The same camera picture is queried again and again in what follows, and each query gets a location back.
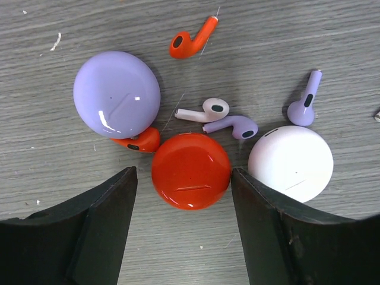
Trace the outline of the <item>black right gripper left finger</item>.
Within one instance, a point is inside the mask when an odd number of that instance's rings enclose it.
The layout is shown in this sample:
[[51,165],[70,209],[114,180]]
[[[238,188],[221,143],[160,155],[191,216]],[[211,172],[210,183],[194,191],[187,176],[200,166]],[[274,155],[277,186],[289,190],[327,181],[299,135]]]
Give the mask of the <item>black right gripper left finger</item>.
[[127,167],[58,205],[1,221],[1,283],[116,284],[137,184]]

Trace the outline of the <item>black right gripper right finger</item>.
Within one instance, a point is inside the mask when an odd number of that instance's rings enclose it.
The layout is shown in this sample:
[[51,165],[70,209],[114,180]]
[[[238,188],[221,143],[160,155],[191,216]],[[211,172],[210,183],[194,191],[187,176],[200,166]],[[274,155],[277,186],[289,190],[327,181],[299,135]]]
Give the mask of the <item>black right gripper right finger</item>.
[[232,195],[251,284],[378,284],[379,216],[333,215],[240,168]]

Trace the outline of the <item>orange earbud charging case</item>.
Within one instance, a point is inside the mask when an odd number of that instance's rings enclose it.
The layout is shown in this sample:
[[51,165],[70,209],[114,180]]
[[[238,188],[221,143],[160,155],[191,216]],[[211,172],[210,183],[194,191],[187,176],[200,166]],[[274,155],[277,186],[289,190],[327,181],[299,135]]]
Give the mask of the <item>orange earbud charging case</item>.
[[224,148],[199,133],[179,134],[153,157],[151,179],[158,195],[181,210],[202,210],[226,192],[232,165]]

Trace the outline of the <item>orange earbud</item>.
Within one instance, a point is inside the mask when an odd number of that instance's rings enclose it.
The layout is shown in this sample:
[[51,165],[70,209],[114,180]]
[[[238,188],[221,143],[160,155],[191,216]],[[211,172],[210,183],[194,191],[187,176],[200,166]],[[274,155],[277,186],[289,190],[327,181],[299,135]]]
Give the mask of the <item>orange earbud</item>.
[[111,140],[125,148],[144,153],[154,153],[160,147],[160,133],[156,128],[149,127],[136,138]]
[[194,56],[205,46],[218,23],[219,19],[216,16],[208,17],[194,38],[187,31],[181,31],[172,39],[169,55],[175,59],[187,59]]

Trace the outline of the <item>white earbud charging case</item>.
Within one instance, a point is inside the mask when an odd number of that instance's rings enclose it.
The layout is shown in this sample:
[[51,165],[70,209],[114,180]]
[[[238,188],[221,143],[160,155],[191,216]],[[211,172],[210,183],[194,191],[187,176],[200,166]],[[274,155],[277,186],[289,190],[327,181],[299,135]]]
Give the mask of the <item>white earbud charging case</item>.
[[301,126],[281,126],[253,146],[248,173],[267,187],[305,203],[331,180],[334,160],[326,141]]

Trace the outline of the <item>purple earbud middle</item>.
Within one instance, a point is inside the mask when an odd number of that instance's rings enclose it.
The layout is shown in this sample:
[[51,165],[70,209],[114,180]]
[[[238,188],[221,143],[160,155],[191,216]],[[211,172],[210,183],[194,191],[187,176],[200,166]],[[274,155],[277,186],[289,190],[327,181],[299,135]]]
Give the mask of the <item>purple earbud middle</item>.
[[237,140],[246,140],[254,137],[258,132],[258,125],[246,116],[231,115],[215,122],[206,123],[202,130],[206,133],[212,133],[232,127],[232,136]]

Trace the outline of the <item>purple earbud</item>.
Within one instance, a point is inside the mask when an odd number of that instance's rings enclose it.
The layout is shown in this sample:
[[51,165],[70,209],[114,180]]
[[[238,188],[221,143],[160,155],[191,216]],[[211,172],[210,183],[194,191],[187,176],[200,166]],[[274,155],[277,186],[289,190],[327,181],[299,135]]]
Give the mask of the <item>purple earbud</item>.
[[237,140],[246,140],[254,137],[258,132],[258,125],[246,116],[231,115],[215,122],[206,123],[202,130],[206,133],[212,133],[232,127],[232,136]]
[[287,109],[289,121],[297,126],[309,126],[315,119],[313,103],[322,78],[320,69],[313,70],[300,100],[292,102]]

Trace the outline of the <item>purple earbud right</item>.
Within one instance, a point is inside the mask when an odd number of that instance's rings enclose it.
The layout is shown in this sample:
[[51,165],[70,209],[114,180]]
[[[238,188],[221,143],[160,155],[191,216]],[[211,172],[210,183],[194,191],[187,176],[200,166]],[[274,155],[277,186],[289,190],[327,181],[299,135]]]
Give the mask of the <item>purple earbud right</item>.
[[315,119],[313,103],[322,78],[320,69],[313,70],[300,100],[292,102],[287,109],[289,121],[297,126],[309,126]]

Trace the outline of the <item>white earbud middle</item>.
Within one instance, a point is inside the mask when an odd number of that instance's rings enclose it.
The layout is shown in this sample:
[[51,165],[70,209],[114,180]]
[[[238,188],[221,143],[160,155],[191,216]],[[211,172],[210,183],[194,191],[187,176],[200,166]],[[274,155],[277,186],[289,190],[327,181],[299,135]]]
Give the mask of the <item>white earbud middle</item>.
[[205,100],[202,104],[202,108],[202,112],[188,109],[176,109],[175,118],[185,121],[209,123],[223,119],[230,111],[229,104],[219,98],[209,98]]

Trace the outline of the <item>white earbud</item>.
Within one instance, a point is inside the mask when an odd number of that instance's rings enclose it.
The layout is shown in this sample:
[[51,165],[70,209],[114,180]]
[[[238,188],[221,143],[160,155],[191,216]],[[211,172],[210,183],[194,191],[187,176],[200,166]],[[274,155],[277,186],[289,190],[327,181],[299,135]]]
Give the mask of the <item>white earbud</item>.
[[202,108],[202,112],[188,109],[176,109],[175,118],[185,121],[209,123],[223,119],[230,111],[229,104],[219,98],[209,98],[205,100],[202,104]]
[[375,119],[377,122],[380,122],[380,112],[378,112],[378,113],[374,116],[374,119]]

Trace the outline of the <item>white earbud far right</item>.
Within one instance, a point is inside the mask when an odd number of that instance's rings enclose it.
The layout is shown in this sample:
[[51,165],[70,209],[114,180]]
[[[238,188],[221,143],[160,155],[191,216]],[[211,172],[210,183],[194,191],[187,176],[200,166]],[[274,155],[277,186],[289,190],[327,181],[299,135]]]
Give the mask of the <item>white earbud far right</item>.
[[377,122],[380,122],[380,112],[378,112],[378,113],[374,116],[374,119],[375,119]]

